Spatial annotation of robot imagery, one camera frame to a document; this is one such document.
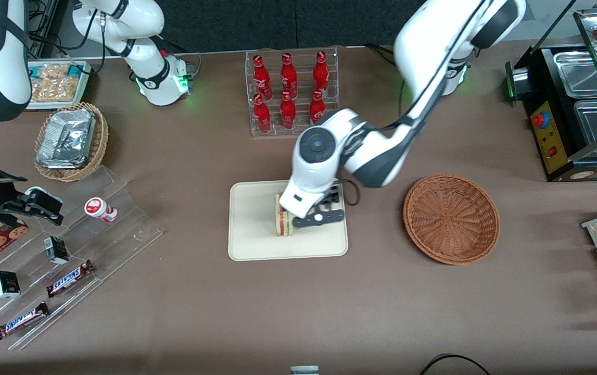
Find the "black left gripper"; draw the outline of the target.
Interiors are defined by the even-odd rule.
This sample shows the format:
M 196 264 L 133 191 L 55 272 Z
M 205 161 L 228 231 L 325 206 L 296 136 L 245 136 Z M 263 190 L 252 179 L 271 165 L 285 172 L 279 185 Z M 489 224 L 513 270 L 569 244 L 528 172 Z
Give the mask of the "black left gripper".
M 336 204 L 341 201 L 341 183 L 335 183 L 326 192 L 323 198 L 323 210 L 331 211 L 334 209 Z

